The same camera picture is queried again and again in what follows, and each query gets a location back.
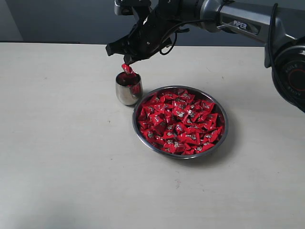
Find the candy wrapper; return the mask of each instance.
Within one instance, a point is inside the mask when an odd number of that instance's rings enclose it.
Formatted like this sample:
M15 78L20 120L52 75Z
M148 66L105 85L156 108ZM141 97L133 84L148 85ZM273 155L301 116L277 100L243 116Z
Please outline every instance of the candy wrapper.
M141 134L154 147L170 154L200 154L221 137L214 103L177 89L154 94L138 115Z

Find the stainless steel bowl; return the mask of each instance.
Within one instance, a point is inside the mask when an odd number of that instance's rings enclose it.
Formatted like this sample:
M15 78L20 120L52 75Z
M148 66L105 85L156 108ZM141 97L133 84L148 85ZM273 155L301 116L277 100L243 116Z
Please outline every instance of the stainless steel bowl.
M223 125L224 129L220 134L220 140L215 144L214 147L208 149L205 152L202 152L200 154L194 154L194 155L176 155L176 154L170 154L167 152L164 152L160 149L157 149L156 147L152 146L145 138L144 136L141 134L140 132L140 127L139 124L137 122L137 117L139 115L139 113L141 112L142 109L142 104L144 104L145 102L147 102L150 98L152 98L155 94L158 94L162 91L174 91L178 88L183 88L186 89L189 93L196 95L196 99L205 99L209 102L213 102L216 105L214 106L213 112L217 112L218 118L217 118L217 124L218 125ZM161 87L158 88L156 90L153 90L151 92L149 92L146 96L144 96L135 106L133 114L132 114L132 124L134 127L135 132L137 133L138 137L140 138L140 140L147 145L150 149L152 149L153 151L159 153L159 154L163 154L166 156L170 156L173 158L178 158L178 159L190 159L190 158L196 158L199 156L205 156L208 154L211 154L213 151L215 151L223 142L224 139L226 138L227 134L228 134L228 117L224 111L224 109L221 107L221 105L213 98L211 97L209 94L202 92L200 90L197 90L195 88L191 88L191 87L185 87L185 86L167 86L167 87Z

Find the stainless steel cup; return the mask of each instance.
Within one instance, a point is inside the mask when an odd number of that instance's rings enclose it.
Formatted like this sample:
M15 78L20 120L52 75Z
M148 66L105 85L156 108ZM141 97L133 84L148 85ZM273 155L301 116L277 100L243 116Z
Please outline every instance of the stainless steel cup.
M116 96L124 105L134 105L142 98L143 89L142 81L139 74L136 77L126 77L126 73L122 72L115 79Z

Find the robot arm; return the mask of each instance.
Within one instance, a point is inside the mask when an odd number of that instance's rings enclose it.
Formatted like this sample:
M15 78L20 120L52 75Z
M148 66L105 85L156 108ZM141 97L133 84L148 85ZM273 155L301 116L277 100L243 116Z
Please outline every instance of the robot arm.
M272 7L230 0L159 0L151 10L150 4L149 0L115 0L117 15L135 15L138 21L128 35L107 45L109 56L123 54L127 64L149 59L172 44L171 34L187 32L179 29L185 24L209 32L238 33L265 44L264 65L273 67L278 92L305 112L304 11L277 10L270 49Z

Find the white table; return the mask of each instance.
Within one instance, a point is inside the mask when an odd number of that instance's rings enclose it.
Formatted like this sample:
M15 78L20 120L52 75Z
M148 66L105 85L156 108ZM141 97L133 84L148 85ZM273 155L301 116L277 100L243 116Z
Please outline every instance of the white table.
M145 91L202 89L229 135L203 160L136 136L103 45L0 43L0 229L302 229L305 115L263 48L176 47L133 68Z

